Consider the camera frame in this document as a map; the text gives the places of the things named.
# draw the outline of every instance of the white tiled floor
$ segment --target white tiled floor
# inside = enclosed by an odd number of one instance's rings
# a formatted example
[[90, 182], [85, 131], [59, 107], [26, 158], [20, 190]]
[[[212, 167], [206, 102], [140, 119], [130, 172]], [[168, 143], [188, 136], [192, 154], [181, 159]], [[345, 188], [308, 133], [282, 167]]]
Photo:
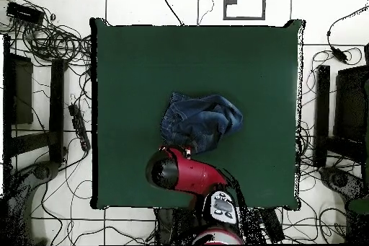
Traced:
[[[55, 23], [57, 25], [67, 25], [79, 31], [82, 37], [90, 34], [89, 18], [103, 17], [111, 25], [132, 25], [132, 24], [152, 24], [152, 25], [178, 25], [178, 21], [164, 0], [29, 0], [37, 5], [47, 7], [51, 13], [56, 15]], [[178, 17], [185, 25], [196, 25], [197, 23], [197, 0], [168, 0]], [[5, 22], [6, 1], [0, 0], [0, 21]], [[311, 70], [311, 59], [313, 55], [322, 50], [328, 50], [326, 46], [326, 31], [333, 21], [345, 16], [362, 6], [365, 6], [368, 0], [267, 0], [266, 19], [265, 21], [224, 21], [223, 20], [223, 0], [214, 0], [214, 7], [208, 12], [201, 22], [201, 25], [273, 25], [283, 26], [289, 19], [306, 20], [306, 28], [304, 33], [303, 47], [303, 91], [307, 90], [306, 79]], [[204, 13], [212, 8], [211, 0], [200, 0], [199, 14], [200, 18]], [[343, 20], [339, 22], [332, 30], [331, 41], [333, 44], [347, 45], [341, 49], [351, 48], [350, 45], [363, 46], [369, 43], [369, 29], [367, 26], [369, 20], [369, 12]], [[18, 51], [24, 49], [22, 42], [17, 43]], [[353, 61], [358, 58], [357, 53], [353, 53]], [[332, 86], [334, 89], [334, 78], [338, 70], [344, 69], [345, 65], [332, 59], [326, 62], [331, 66]], [[77, 73], [84, 71], [83, 66], [76, 66], [74, 70]], [[44, 90], [46, 95], [50, 95], [50, 87], [42, 86], [42, 84], [50, 83], [50, 68], [36, 67], [34, 68], [33, 91]], [[71, 103], [75, 96], [80, 93], [78, 82], [79, 77], [70, 69], [66, 72], [65, 78], [65, 102]], [[91, 91], [90, 84], [86, 90]], [[302, 103], [314, 98], [314, 93], [309, 92], [303, 96]], [[32, 101], [34, 108], [46, 129], [48, 129], [48, 99], [42, 92], [34, 93]], [[331, 105], [334, 105], [334, 93], [331, 95]], [[91, 111], [87, 102], [81, 103], [82, 110], [85, 111], [85, 119], [91, 118]], [[309, 126], [314, 124], [314, 102], [310, 102], [303, 108], [303, 121]], [[65, 111], [65, 135], [64, 141], [68, 143], [74, 138], [73, 127], [68, 110]], [[28, 131], [18, 131], [18, 135], [30, 133], [39, 130], [37, 120], [31, 126], [22, 126]], [[91, 123], [86, 124], [86, 128], [91, 130]], [[40, 149], [30, 153], [23, 154], [18, 157], [18, 167], [24, 167], [33, 162], [36, 157], [44, 153], [46, 149]], [[75, 140], [71, 143], [69, 149], [69, 162], [72, 163], [81, 158], [83, 155], [79, 142]], [[71, 177], [68, 184], [72, 191], [83, 180], [91, 180], [92, 178], [92, 157], [93, 152], [76, 168], [68, 168], [66, 172], [61, 172], [56, 179], [49, 184], [47, 201], [45, 207], [58, 217], [63, 218], [63, 227], [61, 233], [56, 238], [54, 244], [71, 245], [71, 241], [66, 237], [69, 218], [74, 219], [73, 242], [83, 233], [95, 232], [106, 227], [114, 227], [123, 234], [133, 235], [134, 237], [147, 237], [154, 228], [154, 213], [152, 209], [147, 208], [109, 208], [106, 211], [92, 210], [89, 205], [89, 199], [73, 199], [71, 208], [72, 193], [65, 183], [66, 175]], [[50, 241], [54, 238], [56, 232], [60, 228], [60, 224], [55, 219], [51, 219], [40, 207], [40, 199], [45, 191], [42, 186], [35, 195], [32, 210], [33, 230], [36, 237], [47, 237]], [[91, 196], [91, 182], [82, 183], [76, 191], [78, 196], [88, 198]], [[283, 216], [278, 213], [287, 236], [294, 239], [315, 238], [315, 242], [324, 242], [321, 232], [315, 227], [314, 211], [319, 213], [322, 209], [328, 207], [336, 207], [342, 209], [342, 199], [336, 194], [324, 187], [319, 180], [314, 177], [308, 177], [301, 181], [300, 197], [303, 199], [300, 211], [283, 211]], [[334, 225], [334, 223], [344, 224], [343, 216], [336, 211], [328, 211], [322, 217], [326, 224]], [[291, 226], [291, 223], [298, 222], [298, 226]], [[329, 242], [342, 242], [342, 238], [333, 233], [330, 237], [326, 236]], [[106, 229], [96, 234], [83, 235], [78, 238], [76, 245], [123, 245], [130, 241], [129, 237], [125, 237], [114, 229]]]

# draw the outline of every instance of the robot display screen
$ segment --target robot display screen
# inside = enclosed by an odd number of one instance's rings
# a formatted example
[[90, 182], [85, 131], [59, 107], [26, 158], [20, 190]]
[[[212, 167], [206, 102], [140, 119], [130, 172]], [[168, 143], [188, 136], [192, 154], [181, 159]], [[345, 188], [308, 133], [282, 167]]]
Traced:
[[217, 199], [215, 201], [214, 208], [225, 211], [225, 212], [232, 212], [232, 205], [221, 199]]

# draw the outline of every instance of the green table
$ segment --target green table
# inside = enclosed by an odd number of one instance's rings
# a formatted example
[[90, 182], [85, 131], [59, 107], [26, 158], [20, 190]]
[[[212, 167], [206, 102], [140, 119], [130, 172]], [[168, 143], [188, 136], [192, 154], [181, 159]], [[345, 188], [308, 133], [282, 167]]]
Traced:
[[296, 208], [301, 24], [110, 27], [92, 19], [92, 38], [97, 40], [97, 134], [92, 139], [98, 164], [93, 178], [96, 207], [188, 205], [191, 195], [154, 188], [145, 178], [146, 163], [162, 143], [161, 118], [172, 92], [179, 92], [223, 95], [244, 115], [239, 132], [194, 159], [229, 170], [248, 206]]

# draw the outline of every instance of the blue denim cloth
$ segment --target blue denim cloth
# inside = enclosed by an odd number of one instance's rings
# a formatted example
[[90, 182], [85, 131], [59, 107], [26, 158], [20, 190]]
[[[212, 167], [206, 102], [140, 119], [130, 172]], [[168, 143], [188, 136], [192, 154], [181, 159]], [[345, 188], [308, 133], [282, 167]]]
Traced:
[[165, 144], [191, 146], [193, 154], [215, 149], [226, 134], [242, 127], [243, 116], [220, 95], [194, 99], [173, 93], [161, 122]]

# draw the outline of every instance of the power adapter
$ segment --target power adapter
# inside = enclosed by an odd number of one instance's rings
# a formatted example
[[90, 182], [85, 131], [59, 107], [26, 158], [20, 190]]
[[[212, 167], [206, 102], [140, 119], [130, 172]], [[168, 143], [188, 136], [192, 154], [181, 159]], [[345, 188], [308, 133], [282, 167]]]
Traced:
[[328, 37], [328, 44], [331, 47], [332, 50], [332, 54], [335, 58], [337, 58], [339, 61], [341, 61], [342, 63], [347, 63], [347, 56], [344, 52], [342, 52], [340, 49], [335, 48], [333, 45], [330, 44], [329, 42], [329, 36], [331, 35], [331, 31], [329, 30], [328, 32], [326, 32], [326, 36]]
[[347, 63], [347, 56], [340, 49], [331, 46], [332, 54], [335, 58], [337, 58], [342, 63]]

